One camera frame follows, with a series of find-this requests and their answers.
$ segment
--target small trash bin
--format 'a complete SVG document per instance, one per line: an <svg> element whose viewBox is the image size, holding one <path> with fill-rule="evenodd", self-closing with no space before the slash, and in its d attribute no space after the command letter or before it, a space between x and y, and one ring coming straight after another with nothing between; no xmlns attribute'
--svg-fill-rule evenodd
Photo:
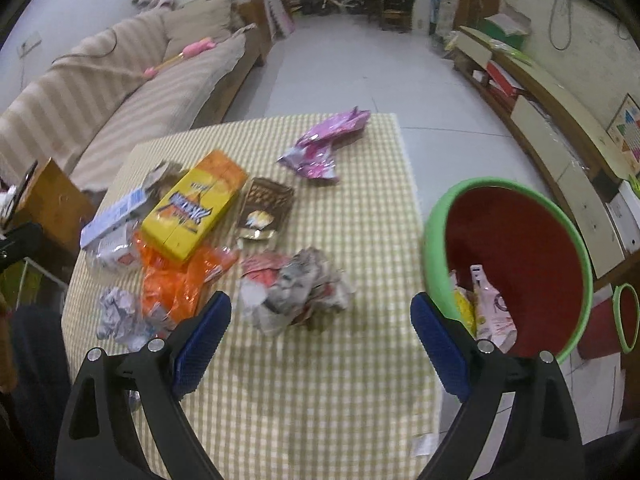
<svg viewBox="0 0 640 480"><path fill-rule="evenodd" d="M587 250L560 208L532 189L500 178L452 187L431 211L423 258L427 292L451 319L460 315L449 271L472 289L469 266L484 267L518 330L509 354L549 350L562 362L584 332L593 295Z"/></svg>
<svg viewBox="0 0 640 480"><path fill-rule="evenodd" d="M613 297L597 304L578 343L583 359L595 359L622 351L628 354L636 346L640 326L640 305L636 290L625 283L616 287Z"/></svg>

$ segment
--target sofa backrest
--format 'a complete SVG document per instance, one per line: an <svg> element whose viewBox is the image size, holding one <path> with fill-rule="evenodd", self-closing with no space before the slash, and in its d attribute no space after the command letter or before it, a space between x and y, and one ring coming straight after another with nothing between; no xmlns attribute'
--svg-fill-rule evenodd
<svg viewBox="0 0 640 480"><path fill-rule="evenodd" d="M31 82L0 116L0 176L16 184L34 160L70 173L124 99L162 61L162 11L123 20L85 38Z"/></svg>

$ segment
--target blue gripper pad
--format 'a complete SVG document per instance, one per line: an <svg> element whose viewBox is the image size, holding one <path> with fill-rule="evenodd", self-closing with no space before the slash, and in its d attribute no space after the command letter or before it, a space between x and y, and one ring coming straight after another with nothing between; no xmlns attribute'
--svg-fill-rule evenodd
<svg viewBox="0 0 640 480"><path fill-rule="evenodd" d="M230 321L231 300L220 293L174 361L172 392L177 399L196 390Z"/></svg>
<svg viewBox="0 0 640 480"><path fill-rule="evenodd" d="M437 308L426 294L417 294L411 302L411 323L444 389L465 402L471 393L468 366L440 321L444 317L434 312Z"/></svg>

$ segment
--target striped sofa cover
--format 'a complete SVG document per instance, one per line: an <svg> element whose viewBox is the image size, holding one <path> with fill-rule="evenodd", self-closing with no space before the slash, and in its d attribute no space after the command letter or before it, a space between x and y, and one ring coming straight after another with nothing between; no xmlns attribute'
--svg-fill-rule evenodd
<svg viewBox="0 0 640 480"><path fill-rule="evenodd" d="M163 70L168 44L157 10L117 23L73 48L0 116L0 176L16 184L53 158L80 189L106 189L144 140L191 126L216 83L244 54L244 34Z"/></svg>

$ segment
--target crumpled newspaper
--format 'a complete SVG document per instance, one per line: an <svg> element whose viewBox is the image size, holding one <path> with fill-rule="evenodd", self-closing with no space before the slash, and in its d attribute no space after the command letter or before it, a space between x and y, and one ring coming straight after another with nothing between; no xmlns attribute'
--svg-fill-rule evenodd
<svg viewBox="0 0 640 480"><path fill-rule="evenodd" d="M113 337L130 352L140 350L155 334L143 318L138 298L117 286L105 288L98 298L100 321L95 331L98 339Z"/></svg>
<svg viewBox="0 0 640 480"><path fill-rule="evenodd" d="M337 139L363 129L370 116L370 110L358 110L355 107L329 117L300 137L278 162L305 178L338 182L332 144Z"/></svg>
<svg viewBox="0 0 640 480"><path fill-rule="evenodd" d="M308 321L315 312L340 312L351 305L353 288L322 251L303 249L286 265L279 254L271 254L262 256L272 263L264 266L270 274L256 270L253 260L249 268L243 262L240 284L242 318L265 335L278 335L290 324Z"/></svg>

